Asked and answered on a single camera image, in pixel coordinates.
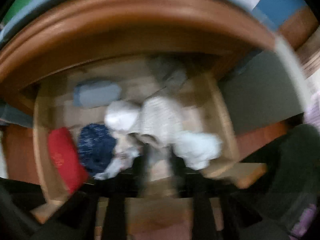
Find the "wooden drawer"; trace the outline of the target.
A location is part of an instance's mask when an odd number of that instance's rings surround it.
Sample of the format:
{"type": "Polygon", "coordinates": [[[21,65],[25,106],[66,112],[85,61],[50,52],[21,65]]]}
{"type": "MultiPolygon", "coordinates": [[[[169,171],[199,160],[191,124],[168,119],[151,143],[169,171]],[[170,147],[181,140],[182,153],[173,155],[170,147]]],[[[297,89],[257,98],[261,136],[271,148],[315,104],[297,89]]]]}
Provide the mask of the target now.
{"type": "Polygon", "coordinates": [[[114,113],[117,122],[111,133],[119,139],[117,149],[124,152],[133,145],[133,136],[147,142],[156,156],[147,169],[146,195],[132,198],[129,205],[128,230],[132,235],[160,232],[191,221],[191,201],[177,199],[169,170],[168,146],[179,130],[217,135],[220,156],[210,161],[201,174],[209,179],[229,180],[237,188],[251,186],[266,172],[262,163],[241,163],[233,125],[215,80],[197,74],[173,97],[160,93],[160,84],[144,59],[122,63],[100,63],[45,78],[40,85],[34,107],[34,155],[46,205],[39,209],[39,219],[48,218],[61,207],[70,194],[58,172],[65,159],[54,161],[48,150],[50,133],[64,127],[77,142],[80,131],[88,124],[104,124],[114,113]],[[115,81],[121,87],[121,102],[94,108],[73,104],[73,88],[91,77],[115,81]]]}

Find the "purple floral sleeve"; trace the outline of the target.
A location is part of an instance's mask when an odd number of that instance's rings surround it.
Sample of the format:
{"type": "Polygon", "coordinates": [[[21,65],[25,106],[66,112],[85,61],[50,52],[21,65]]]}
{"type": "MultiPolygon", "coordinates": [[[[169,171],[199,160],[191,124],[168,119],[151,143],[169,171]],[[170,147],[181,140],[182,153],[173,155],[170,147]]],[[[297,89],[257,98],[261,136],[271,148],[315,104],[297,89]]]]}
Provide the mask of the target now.
{"type": "Polygon", "coordinates": [[[317,207],[315,204],[310,204],[301,214],[298,222],[295,223],[289,233],[290,239],[301,239],[310,228],[311,223],[317,215],[317,207]]]}

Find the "navy speckled underwear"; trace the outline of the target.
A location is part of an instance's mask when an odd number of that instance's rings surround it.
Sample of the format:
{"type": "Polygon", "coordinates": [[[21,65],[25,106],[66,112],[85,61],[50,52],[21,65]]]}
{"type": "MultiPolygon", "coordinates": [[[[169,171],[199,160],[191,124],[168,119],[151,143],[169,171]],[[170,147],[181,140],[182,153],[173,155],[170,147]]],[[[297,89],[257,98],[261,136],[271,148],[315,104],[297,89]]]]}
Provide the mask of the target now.
{"type": "Polygon", "coordinates": [[[81,129],[78,137],[78,156],[81,165],[93,177],[111,163],[117,140],[101,124],[89,124],[81,129]]]}

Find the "pale blue white underwear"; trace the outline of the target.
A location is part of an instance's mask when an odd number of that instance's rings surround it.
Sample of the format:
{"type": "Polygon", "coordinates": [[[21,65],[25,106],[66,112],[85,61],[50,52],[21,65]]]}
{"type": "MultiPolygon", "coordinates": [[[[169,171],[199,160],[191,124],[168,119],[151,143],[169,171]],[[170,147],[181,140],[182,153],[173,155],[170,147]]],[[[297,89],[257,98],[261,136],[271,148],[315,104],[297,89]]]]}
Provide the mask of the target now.
{"type": "Polygon", "coordinates": [[[223,141],[216,134],[182,131],[174,139],[174,153],[193,170],[207,168],[221,155],[223,141]]]}

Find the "wooden nightstand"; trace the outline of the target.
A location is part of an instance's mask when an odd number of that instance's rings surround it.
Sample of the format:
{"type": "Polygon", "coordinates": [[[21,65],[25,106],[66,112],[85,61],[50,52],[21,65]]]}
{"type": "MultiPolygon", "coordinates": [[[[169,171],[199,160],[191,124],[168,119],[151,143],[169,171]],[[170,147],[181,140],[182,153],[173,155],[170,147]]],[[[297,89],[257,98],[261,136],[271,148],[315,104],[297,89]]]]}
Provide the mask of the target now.
{"type": "Polygon", "coordinates": [[[89,62],[144,53],[196,52],[232,58],[274,50],[276,36],[230,0],[59,0],[1,48],[1,98],[28,115],[24,93],[41,79],[89,62]]]}

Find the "red underwear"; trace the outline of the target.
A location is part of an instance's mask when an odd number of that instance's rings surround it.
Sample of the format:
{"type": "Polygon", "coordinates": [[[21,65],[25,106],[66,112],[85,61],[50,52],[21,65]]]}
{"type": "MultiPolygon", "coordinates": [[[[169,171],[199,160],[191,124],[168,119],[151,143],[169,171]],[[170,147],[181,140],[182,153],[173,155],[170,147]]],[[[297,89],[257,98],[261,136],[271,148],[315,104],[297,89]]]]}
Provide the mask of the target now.
{"type": "Polygon", "coordinates": [[[73,194],[88,180],[89,175],[80,164],[78,152],[69,130],[65,127],[52,130],[48,135],[48,151],[59,175],[73,194]]]}

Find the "white ribbed underwear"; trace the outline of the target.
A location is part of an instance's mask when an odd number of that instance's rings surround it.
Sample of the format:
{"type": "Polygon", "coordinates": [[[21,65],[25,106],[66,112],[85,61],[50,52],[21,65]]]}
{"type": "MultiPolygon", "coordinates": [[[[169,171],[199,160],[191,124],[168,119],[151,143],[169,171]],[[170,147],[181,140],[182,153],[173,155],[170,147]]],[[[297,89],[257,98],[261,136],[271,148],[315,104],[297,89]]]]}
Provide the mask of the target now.
{"type": "Polygon", "coordinates": [[[162,146],[173,143],[176,133],[183,130],[180,104],[166,96],[146,99],[138,122],[138,133],[154,137],[162,146]]]}

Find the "pale grey underwear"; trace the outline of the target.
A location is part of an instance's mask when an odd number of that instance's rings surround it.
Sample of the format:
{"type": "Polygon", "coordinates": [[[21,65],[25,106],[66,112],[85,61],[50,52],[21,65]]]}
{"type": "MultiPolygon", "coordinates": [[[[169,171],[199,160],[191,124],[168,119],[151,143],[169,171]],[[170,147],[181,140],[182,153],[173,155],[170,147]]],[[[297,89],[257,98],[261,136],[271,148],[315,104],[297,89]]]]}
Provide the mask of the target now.
{"type": "Polygon", "coordinates": [[[106,109],[104,123],[112,131],[128,132],[139,115],[139,105],[123,100],[114,101],[106,109]]]}

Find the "light blue patterned underwear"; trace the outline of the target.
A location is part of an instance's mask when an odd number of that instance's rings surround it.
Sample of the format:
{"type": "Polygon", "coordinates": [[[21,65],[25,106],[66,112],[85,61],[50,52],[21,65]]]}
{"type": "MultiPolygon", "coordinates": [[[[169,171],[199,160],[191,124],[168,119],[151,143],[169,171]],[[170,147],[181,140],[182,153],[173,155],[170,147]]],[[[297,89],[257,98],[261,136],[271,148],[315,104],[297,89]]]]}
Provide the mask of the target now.
{"type": "Polygon", "coordinates": [[[140,155],[141,145],[133,135],[114,131],[112,136],[117,141],[114,155],[107,168],[94,175],[95,180],[114,178],[121,171],[132,167],[134,159],[140,155]]]}

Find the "folded light blue garment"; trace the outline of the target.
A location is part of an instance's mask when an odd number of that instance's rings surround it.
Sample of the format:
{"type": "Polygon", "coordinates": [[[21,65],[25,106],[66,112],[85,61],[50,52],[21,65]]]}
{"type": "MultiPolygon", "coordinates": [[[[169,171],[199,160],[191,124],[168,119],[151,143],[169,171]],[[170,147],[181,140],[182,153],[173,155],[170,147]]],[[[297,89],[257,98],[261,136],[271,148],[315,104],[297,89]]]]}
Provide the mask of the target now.
{"type": "Polygon", "coordinates": [[[107,106],[120,99],[122,88],[116,82],[91,79],[78,83],[73,89],[73,105],[83,108],[107,106]]]}

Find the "grey ribbed garment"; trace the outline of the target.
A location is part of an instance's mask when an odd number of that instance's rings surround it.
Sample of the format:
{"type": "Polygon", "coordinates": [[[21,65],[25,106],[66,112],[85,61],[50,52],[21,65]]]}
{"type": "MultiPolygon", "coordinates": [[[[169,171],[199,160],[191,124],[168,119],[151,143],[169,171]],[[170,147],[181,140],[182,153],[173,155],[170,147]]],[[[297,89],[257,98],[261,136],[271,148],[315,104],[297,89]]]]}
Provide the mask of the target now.
{"type": "Polygon", "coordinates": [[[159,55],[148,59],[148,67],[160,85],[162,93],[177,93],[187,81],[183,63],[173,57],[159,55]]]}

